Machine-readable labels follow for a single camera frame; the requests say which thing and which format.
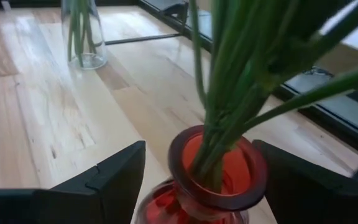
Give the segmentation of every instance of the glass vase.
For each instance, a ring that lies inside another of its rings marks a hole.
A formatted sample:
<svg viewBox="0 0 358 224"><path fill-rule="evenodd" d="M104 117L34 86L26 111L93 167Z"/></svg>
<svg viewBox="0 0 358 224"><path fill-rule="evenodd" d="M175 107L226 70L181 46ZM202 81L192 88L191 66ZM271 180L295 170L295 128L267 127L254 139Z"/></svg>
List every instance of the glass vase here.
<svg viewBox="0 0 358 224"><path fill-rule="evenodd" d="M136 224L245 224L247 209L264 196L267 168L259 151L242 138L223 157L220 194L197 184L188 169L201 146L203 127L184 130L171 143L172 178L156 186L140 204Z"/></svg>
<svg viewBox="0 0 358 224"><path fill-rule="evenodd" d="M106 45L94 0L62 0L62 29L68 63L96 69L106 62Z"/></svg>

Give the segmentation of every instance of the wooden table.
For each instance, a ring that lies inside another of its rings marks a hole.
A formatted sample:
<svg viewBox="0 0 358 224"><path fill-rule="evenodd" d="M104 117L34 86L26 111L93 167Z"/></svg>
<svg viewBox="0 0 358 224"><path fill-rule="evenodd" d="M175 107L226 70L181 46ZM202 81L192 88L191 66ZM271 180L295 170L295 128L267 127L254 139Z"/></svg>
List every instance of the wooden table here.
<svg viewBox="0 0 358 224"><path fill-rule="evenodd" d="M138 7L99 9L106 39L175 33ZM96 71L69 68L59 9L0 11L0 188L50 188L145 139L139 199L169 176L167 150L202 124L191 42L184 37L110 45ZM209 54L203 52L205 76ZM264 111L281 102L271 97ZM350 176L358 155L297 113L249 131L310 162ZM252 223L275 223L266 200Z"/></svg>

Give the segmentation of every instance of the red glass vase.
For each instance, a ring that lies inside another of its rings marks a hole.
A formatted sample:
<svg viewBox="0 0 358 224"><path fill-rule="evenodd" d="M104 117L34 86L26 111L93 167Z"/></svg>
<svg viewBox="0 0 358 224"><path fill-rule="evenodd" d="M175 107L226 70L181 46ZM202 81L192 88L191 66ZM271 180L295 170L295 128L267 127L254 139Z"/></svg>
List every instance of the red glass vase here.
<svg viewBox="0 0 358 224"><path fill-rule="evenodd" d="M247 209L264 196L267 168L264 159L245 138L223 157L222 192L197 184L188 172L203 139L203 127L181 132L171 143L168 165L172 178L143 199L136 224L248 223Z"/></svg>

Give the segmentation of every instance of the vase rim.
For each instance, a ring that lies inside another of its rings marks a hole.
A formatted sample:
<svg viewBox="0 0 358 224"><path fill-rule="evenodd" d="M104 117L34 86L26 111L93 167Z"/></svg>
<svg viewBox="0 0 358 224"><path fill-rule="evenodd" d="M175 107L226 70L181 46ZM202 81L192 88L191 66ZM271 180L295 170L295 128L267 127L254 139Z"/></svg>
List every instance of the vase rim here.
<svg viewBox="0 0 358 224"><path fill-rule="evenodd" d="M168 152L168 166L177 184L193 199L205 207L221 211L236 212L247 210L258 204L264 197L267 183L267 166L261 153L254 149L246 139L240 141L246 144L246 152L242 152L252 163L249 166L251 182L247 190L237 194L219 194L197 184L183 165L183 150L190 139L202 135L203 125L193 126L182 131L172 141Z"/></svg>

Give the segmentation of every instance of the green flower stem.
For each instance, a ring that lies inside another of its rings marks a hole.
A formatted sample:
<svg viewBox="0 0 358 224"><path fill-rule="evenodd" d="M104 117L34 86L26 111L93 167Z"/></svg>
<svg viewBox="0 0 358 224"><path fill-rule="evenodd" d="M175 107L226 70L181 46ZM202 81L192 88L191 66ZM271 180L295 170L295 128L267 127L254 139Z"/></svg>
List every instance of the green flower stem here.
<svg viewBox="0 0 358 224"><path fill-rule="evenodd" d="M296 10L297 10L298 6L300 5L300 1L301 0L291 0L290 1L287 11L284 14L281 26L278 29L277 37L274 39L273 43L271 44L271 48L269 49L269 52L271 50L273 50L276 46L282 44L285 34L287 34L290 23L296 13Z"/></svg>
<svg viewBox="0 0 358 224"><path fill-rule="evenodd" d="M211 69L213 71L214 58L219 51L219 46L222 41L222 34L224 33L224 25L226 22L228 1L212 0L212 57L211 57Z"/></svg>
<svg viewBox="0 0 358 224"><path fill-rule="evenodd" d="M333 81L325 84L324 86L321 86L315 90L310 90L309 92L306 92L300 96L296 96L291 100L283 103L282 105L254 119L249 120L243 125L242 131L246 132L250 128L253 128L254 126L263 123L264 121L274 118L275 116L304 107L306 105L310 105L314 102L340 94L344 91L351 90L356 87L358 87L358 68L343 75L339 75Z"/></svg>
<svg viewBox="0 0 358 224"><path fill-rule="evenodd" d="M204 126L204 136L203 143L196 154L195 159L192 162L192 173L194 177L201 181L202 177L199 177L197 172L201 169L201 166L204 163L204 160L207 158L210 150L213 149L217 143L217 139L219 139L222 135L222 131L213 129L211 127Z"/></svg>
<svg viewBox="0 0 358 224"><path fill-rule="evenodd" d="M216 58L214 58L214 70L211 71L209 78L208 92L208 104L212 117L216 115L214 107L220 102L218 98L226 94L224 91L219 91L219 89L223 87L223 82L226 82L226 69L229 65L232 50L236 46L238 37L241 36L242 26L247 18L247 15L243 12L247 10L247 7L248 1L238 2L238 6L233 15L234 17L231 18L231 22L227 25L226 32L223 34L223 39L219 46L219 52L216 54Z"/></svg>
<svg viewBox="0 0 358 224"><path fill-rule="evenodd" d="M238 108L249 108L243 111L237 109L230 117L230 122L227 126L223 127L223 134L218 138L218 142L209 151L207 158L204 160L201 169L197 172L197 177L201 178L208 175L211 172L211 168L214 164L223 158L223 155L230 150L229 146L233 145L242 135L242 125L240 121L251 119L260 111L265 104L267 98L262 89L258 84L249 88L248 94L243 99L242 103Z"/></svg>
<svg viewBox="0 0 358 224"><path fill-rule="evenodd" d="M74 22L73 22L73 18L71 18L70 25L68 28L68 44L67 44L67 60L68 60L68 62L71 62L71 51L72 51L72 45L73 45L73 27L74 27Z"/></svg>
<svg viewBox="0 0 358 224"><path fill-rule="evenodd" d="M201 44L200 44L200 32L198 29L198 10L196 0L190 0L190 12L192 15L192 23L193 23L193 48L194 48L194 56L195 56L195 66L196 66L196 86L198 96L200 98L201 103L205 107L205 99L206 94L204 90L204 81L203 81L203 68L201 63Z"/></svg>
<svg viewBox="0 0 358 224"><path fill-rule="evenodd" d="M211 190L213 192L222 192L222 181L223 181L223 159L216 161L211 171L212 181Z"/></svg>
<svg viewBox="0 0 358 224"><path fill-rule="evenodd" d="M195 175L195 171L199 169L199 166L203 163L203 159L205 159L208 150L209 150L209 144L211 142L212 138L212 132L211 128L212 126L216 126L215 124L211 123L211 114L208 113L205 115L205 122L204 122L204 131L203 131L203 143L201 145L201 148L196 154L196 157L194 158L193 162L191 163L191 172Z"/></svg>
<svg viewBox="0 0 358 224"><path fill-rule="evenodd" d="M217 90L218 92L227 93L220 97L220 101L218 102L219 105L224 104L225 102L230 102L230 98L236 97L236 95L231 95L232 89L234 86L238 85L241 79L244 79L243 75L247 76L247 74L244 74L244 70L246 69L247 61L250 59L253 50L254 50L254 43L252 40L254 40L254 35L256 34L255 28L260 29L256 26L256 23L250 22L254 21L257 17L257 15L260 13L261 4L262 1L254 1L255 4L249 6L249 11L244 12L248 15L248 22L246 22L245 27L243 28L240 36L238 37L237 45L234 48L234 51L228 55L229 64L226 65L226 68L228 69L227 74L231 74L225 77L225 82L221 84L221 88ZM241 88L244 90L249 86L242 86Z"/></svg>
<svg viewBox="0 0 358 224"><path fill-rule="evenodd" d="M68 60L71 61L71 52L74 47L75 55L81 67L83 65L83 54L85 50L85 39L89 45L89 51L96 53L96 46L92 38L92 27L90 19L90 7L88 0L76 0L71 2L70 27L68 32Z"/></svg>

